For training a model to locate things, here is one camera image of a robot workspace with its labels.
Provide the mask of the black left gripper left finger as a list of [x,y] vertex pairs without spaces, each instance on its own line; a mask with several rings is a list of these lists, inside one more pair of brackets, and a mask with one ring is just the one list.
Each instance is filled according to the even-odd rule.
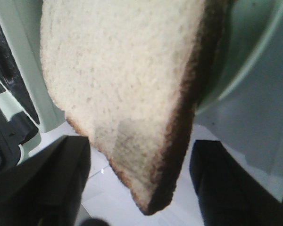
[[73,226],[90,167],[88,138],[62,136],[0,173],[0,226]]

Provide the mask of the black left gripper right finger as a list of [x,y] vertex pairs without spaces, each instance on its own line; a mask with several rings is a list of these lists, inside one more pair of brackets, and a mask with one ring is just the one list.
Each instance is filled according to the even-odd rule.
[[196,140],[190,176],[206,226],[283,226],[283,204],[221,142]]

